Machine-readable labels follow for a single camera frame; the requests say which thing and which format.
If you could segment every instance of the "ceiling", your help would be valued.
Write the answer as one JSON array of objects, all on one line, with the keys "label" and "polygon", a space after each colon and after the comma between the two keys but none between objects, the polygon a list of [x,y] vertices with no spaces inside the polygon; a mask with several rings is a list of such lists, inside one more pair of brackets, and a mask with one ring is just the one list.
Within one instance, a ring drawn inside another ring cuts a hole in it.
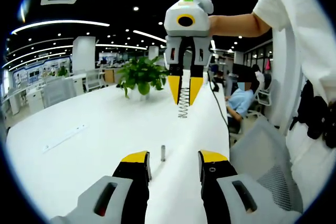
[{"label": "ceiling", "polygon": [[[133,33],[133,30],[139,30],[160,38],[166,36],[163,25],[166,10],[178,0],[77,0],[74,4],[40,5],[41,0],[30,0],[28,13],[25,16],[25,23],[18,17],[19,6],[22,0],[6,0],[8,10],[12,10],[12,18],[6,22],[7,38],[5,52],[7,61],[28,54],[32,51],[52,48],[57,46],[72,45],[77,36],[95,36],[100,44],[114,44],[141,47],[155,45],[164,45],[156,39],[145,37]],[[214,3],[215,15],[238,15],[251,13],[258,0],[212,0]],[[109,27],[86,25],[86,24],[53,24],[29,28],[19,31],[16,35],[10,35],[10,32],[18,27],[42,22],[46,20],[59,19],[77,19],[89,20],[94,22],[103,22],[110,24]],[[252,47],[271,38],[271,32],[259,38],[237,37],[218,37],[215,36],[216,48],[246,51]],[[32,45],[45,40],[54,40]],[[52,54],[64,52],[66,48],[50,50]],[[114,48],[114,51],[125,51],[123,48]],[[15,66],[18,63],[32,60],[37,54],[28,55],[22,59],[13,62],[9,66]]]}]

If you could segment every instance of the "spring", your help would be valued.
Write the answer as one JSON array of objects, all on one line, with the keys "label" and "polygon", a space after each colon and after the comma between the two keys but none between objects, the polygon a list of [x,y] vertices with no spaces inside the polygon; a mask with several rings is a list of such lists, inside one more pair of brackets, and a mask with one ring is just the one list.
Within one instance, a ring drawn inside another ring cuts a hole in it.
[{"label": "spring", "polygon": [[187,118],[189,107],[189,88],[181,88],[180,101],[178,102],[180,108],[178,118]]}]

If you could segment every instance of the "white shirt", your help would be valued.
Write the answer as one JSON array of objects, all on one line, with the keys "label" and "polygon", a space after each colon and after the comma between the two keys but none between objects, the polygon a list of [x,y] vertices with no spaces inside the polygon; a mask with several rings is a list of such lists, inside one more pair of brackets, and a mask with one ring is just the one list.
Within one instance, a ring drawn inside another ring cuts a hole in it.
[{"label": "white shirt", "polygon": [[273,29],[291,24],[302,72],[315,95],[336,99],[336,37],[317,0],[259,0],[253,12]]},{"label": "white shirt", "polygon": [[260,72],[260,71],[257,71],[255,73],[256,73],[257,80],[259,81],[259,88],[258,88],[258,90],[264,90],[264,87],[265,87],[265,77],[264,77],[263,73]]},{"label": "white shirt", "polygon": [[[336,99],[336,39],[328,17],[317,0],[258,0],[253,12],[273,29],[292,26],[302,72],[313,84],[314,94],[328,103]],[[286,146],[292,176],[306,210],[325,185],[336,159],[336,149],[321,137],[307,136],[307,126],[297,123],[288,132]]]}]

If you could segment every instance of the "blue shirt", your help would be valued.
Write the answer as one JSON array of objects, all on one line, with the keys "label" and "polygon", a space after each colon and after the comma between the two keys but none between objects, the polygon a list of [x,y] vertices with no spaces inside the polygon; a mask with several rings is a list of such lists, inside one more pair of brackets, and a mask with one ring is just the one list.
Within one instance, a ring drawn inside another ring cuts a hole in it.
[{"label": "blue shirt", "polygon": [[243,91],[241,89],[237,89],[228,100],[228,105],[231,109],[235,110],[239,115],[246,116],[247,110],[252,103],[252,98],[254,94],[253,91],[247,90]]}]

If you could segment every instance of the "robotic gripper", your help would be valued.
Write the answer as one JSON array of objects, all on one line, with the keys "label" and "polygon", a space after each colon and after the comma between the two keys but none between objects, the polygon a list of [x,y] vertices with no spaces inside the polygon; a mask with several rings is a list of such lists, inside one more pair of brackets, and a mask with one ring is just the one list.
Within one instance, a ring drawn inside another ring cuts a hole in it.
[{"label": "robotic gripper", "polygon": [[192,105],[203,84],[203,72],[207,70],[211,52],[210,23],[208,14],[213,12],[211,0],[179,0],[166,12],[164,28],[167,32],[165,61],[169,66],[168,82],[176,104],[179,103],[183,58],[191,48],[189,104]]}]

